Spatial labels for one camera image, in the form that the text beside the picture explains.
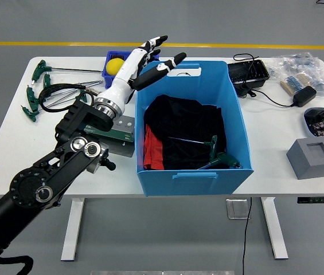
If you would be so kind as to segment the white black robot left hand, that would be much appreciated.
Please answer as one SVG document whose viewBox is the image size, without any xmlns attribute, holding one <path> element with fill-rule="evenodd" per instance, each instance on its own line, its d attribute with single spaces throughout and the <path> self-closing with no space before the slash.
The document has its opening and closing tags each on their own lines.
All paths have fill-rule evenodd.
<svg viewBox="0 0 324 275">
<path fill-rule="evenodd" d="M 157 47 L 167 39 L 168 36 L 155 37 L 134 49 L 114 77 L 111 86 L 95 99 L 94 104 L 123 110 L 134 91 L 140 91 L 161 80 L 180 64 L 186 58 L 184 52 L 142 72 L 142 69 L 152 62 L 154 55 L 159 53 Z"/>
</svg>

